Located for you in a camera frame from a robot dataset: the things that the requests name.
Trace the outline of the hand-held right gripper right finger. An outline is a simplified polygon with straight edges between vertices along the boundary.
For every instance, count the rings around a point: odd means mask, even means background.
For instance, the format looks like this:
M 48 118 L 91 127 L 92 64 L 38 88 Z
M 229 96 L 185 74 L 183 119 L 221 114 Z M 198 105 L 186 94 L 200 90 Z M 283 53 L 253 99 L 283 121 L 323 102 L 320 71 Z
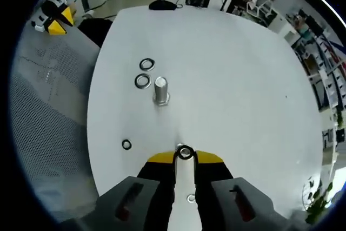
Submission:
M 284 218 L 272 200 L 242 177 L 234 178 L 223 160 L 195 151 L 196 202 L 202 230 L 281 230 Z

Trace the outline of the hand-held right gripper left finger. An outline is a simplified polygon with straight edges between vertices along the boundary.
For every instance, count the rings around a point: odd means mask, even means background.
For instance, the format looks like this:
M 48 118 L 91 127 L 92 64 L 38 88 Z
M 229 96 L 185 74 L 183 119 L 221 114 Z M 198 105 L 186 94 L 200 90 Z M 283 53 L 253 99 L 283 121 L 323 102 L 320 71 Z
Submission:
M 168 230 L 175 199 L 174 151 L 147 160 L 136 177 L 128 176 L 97 200 L 94 230 Z

